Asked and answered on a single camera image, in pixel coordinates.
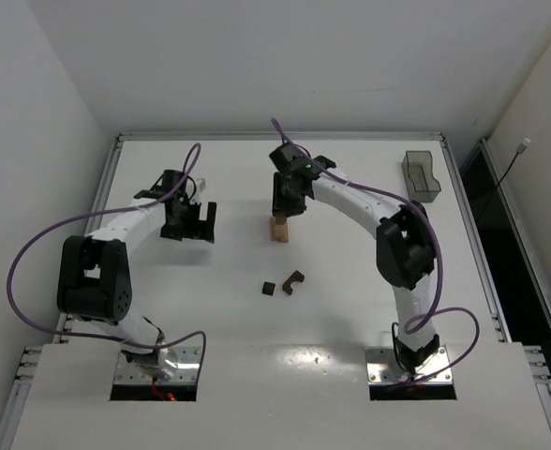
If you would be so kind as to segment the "long light wood block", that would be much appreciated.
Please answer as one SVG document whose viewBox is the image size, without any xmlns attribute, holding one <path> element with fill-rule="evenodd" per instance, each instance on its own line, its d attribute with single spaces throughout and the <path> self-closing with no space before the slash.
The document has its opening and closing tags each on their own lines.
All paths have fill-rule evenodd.
<svg viewBox="0 0 551 450">
<path fill-rule="evenodd" d="M 283 216 L 274 217 L 274 230 L 277 236 L 282 236 L 288 233 L 287 218 Z"/>
</svg>

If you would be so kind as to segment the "light wood plank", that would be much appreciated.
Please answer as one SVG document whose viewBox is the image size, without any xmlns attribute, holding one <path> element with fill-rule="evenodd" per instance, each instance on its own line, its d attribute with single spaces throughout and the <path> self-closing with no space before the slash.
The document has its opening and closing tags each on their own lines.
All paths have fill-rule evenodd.
<svg viewBox="0 0 551 450">
<path fill-rule="evenodd" d="M 289 242 L 289 231 L 287 227 L 282 227 L 279 230 L 279 242 L 288 243 Z"/>
</svg>

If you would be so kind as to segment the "dark wood arch block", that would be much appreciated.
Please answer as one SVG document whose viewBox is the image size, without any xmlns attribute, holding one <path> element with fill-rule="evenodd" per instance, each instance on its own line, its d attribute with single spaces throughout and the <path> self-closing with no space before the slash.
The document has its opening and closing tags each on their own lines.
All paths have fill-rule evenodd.
<svg viewBox="0 0 551 450">
<path fill-rule="evenodd" d="M 303 283 L 305 281 L 305 275 L 295 270 L 292 274 L 289 275 L 289 277 L 282 283 L 281 289 L 284 293 L 287 295 L 293 294 L 293 285 L 295 283 Z"/>
</svg>

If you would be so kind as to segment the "small dark wood cube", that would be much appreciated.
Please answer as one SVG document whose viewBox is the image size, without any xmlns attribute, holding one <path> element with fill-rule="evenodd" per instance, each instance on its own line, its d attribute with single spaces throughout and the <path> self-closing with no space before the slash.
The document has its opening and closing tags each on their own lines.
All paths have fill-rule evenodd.
<svg viewBox="0 0 551 450">
<path fill-rule="evenodd" d="M 273 296 L 276 289 L 276 285 L 273 282 L 265 281 L 262 284 L 261 293 L 267 296 Z"/>
</svg>

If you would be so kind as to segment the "clear grey plastic bin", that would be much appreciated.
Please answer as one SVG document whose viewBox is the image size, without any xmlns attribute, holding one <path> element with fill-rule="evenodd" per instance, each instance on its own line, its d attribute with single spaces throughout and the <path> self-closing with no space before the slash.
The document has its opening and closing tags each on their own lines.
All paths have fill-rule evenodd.
<svg viewBox="0 0 551 450">
<path fill-rule="evenodd" d="M 407 151 L 401 169 L 411 201 L 432 203 L 436 200 L 441 185 L 434 176 L 433 157 L 429 151 Z"/>
</svg>

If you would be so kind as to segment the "light wood rectangular block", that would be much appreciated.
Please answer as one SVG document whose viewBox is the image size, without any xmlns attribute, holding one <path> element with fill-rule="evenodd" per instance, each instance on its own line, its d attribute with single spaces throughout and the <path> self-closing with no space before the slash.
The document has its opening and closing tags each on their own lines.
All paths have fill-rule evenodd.
<svg viewBox="0 0 551 450">
<path fill-rule="evenodd" d="M 275 217 L 270 218 L 270 236 L 272 241 L 280 241 L 279 225 L 276 223 Z"/>
</svg>

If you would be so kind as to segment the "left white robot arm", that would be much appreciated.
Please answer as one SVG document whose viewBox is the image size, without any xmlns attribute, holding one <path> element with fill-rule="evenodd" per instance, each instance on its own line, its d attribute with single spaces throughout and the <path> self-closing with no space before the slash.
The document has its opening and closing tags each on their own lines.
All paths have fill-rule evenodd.
<svg viewBox="0 0 551 450">
<path fill-rule="evenodd" d="M 175 241 L 215 241 L 216 203 L 202 204 L 204 179 L 166 170 L 105 226 L 63 244 L 57 306 L 76 320 L 116 338 L 140 372 L 168 379 L 176 354 L 165 335 L 133 306 L 129 257 L 150 235 Z"/>
</svg>

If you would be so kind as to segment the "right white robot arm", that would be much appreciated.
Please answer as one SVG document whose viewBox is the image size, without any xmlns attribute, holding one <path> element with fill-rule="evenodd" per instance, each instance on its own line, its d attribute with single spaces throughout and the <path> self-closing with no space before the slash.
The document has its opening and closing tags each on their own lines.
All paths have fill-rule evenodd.
<svg viewBox="0 0 551 450">
<path fill-rule="evenodd" d="M 272 215 L 300 216 L 306 199 L 327 204 L 375 240 L 376 267 L 392 286 L 398 319 L 397 363 L 414 375 L 439 348 L 431 322 L 441 298 L 439 241 L 426 211 L 393 193 L 359 185 L 327 157 L 310 157 L 285 142 L 269 155 L 275 166 Z"/>
</svg>

